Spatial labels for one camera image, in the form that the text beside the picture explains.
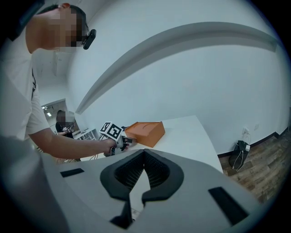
dark baseboard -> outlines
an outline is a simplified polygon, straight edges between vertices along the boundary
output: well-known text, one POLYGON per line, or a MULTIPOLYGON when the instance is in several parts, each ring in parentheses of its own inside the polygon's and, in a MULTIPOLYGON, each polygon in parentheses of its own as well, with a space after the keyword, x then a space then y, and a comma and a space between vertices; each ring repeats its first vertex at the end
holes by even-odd
MULTIPOLYGON (((277 132, 273 132, 272 134, 270 134, 269 136, 266 136, 265 138, 251 144, 251 148, 252 147, 255 147, 257 145, 260 145, 261 143, 263 143, 264 141, 268 140, 269 138, 271 137, 275 137, 275 138, 280 138, 286 131, 287 131, 288 127, 281 133, 281 134, 278 134, 277 132)), ((229 152, 226 152, 226 153, 223 153, 223 154, 219 154, 217 155, 219 158, 223 158, 223 157, 226 157, 226 156, 230 156, 232 155, 232 151, 229 151, 229 152)))
POLYGON ((287 131, 287 129, 288 129, 288 127, 281 134, 275 132, 274 133, 274 137, 277 138, 277 139, 280 138, 287 131))

curved gray beam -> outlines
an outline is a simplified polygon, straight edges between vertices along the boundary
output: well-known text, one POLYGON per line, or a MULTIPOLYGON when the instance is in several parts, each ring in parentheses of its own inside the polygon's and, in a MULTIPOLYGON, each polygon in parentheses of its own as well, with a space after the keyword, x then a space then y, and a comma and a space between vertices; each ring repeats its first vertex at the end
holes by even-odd
POLYGON ((275 51, 277 43, 278 39, 258 29, 225 22, 193 23, 163 31, 133 47, 114 62, 89 89, 76 113, 81 114, 96 99, 126 77, 175 53, 217 45, 253 46, 275 51))

man's ear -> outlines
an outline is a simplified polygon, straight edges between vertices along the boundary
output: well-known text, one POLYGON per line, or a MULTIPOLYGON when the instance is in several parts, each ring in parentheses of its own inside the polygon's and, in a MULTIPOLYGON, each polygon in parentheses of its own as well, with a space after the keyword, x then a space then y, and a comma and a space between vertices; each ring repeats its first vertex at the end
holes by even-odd
POLYGON ((63 3, 62 5, 59 5, 59 8, 63 8, 63 9, 66 9, 66 8, 69 8, 69 7, 70 7, 69 3, 63 3))

white tabletop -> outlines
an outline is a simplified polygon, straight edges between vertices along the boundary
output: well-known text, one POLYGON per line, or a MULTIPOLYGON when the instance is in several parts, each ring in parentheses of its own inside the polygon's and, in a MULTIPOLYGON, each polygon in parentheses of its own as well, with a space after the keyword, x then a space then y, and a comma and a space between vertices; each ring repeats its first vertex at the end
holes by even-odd
MULTIPOLYGON (((223 172, 217 153, 196 116, 186 116, 162 122, 165 134, 153 148, 137 143, 130 146, 128 151, 145 148, 155 149, 204 162, 223 172)), ((90 158, 86 157, 81 160, 86 161, 90 158)), ((98 158, 104 158, 104 155, 99 154, 98 158)))

wall outlet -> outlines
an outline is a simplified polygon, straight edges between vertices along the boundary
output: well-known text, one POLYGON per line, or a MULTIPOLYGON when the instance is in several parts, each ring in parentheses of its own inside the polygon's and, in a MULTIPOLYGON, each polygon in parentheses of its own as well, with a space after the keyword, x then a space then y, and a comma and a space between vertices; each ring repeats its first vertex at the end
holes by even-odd
POLYGON ((260 124, 256 124, 254 131, 256 131, 259 128, 259 126, 260 126, 260 124))
POLYGON ((248 133, 250 133, 250 130, 247 128, 247 127, 243 127, 242 128, 242 134, 248 134, 248 133))

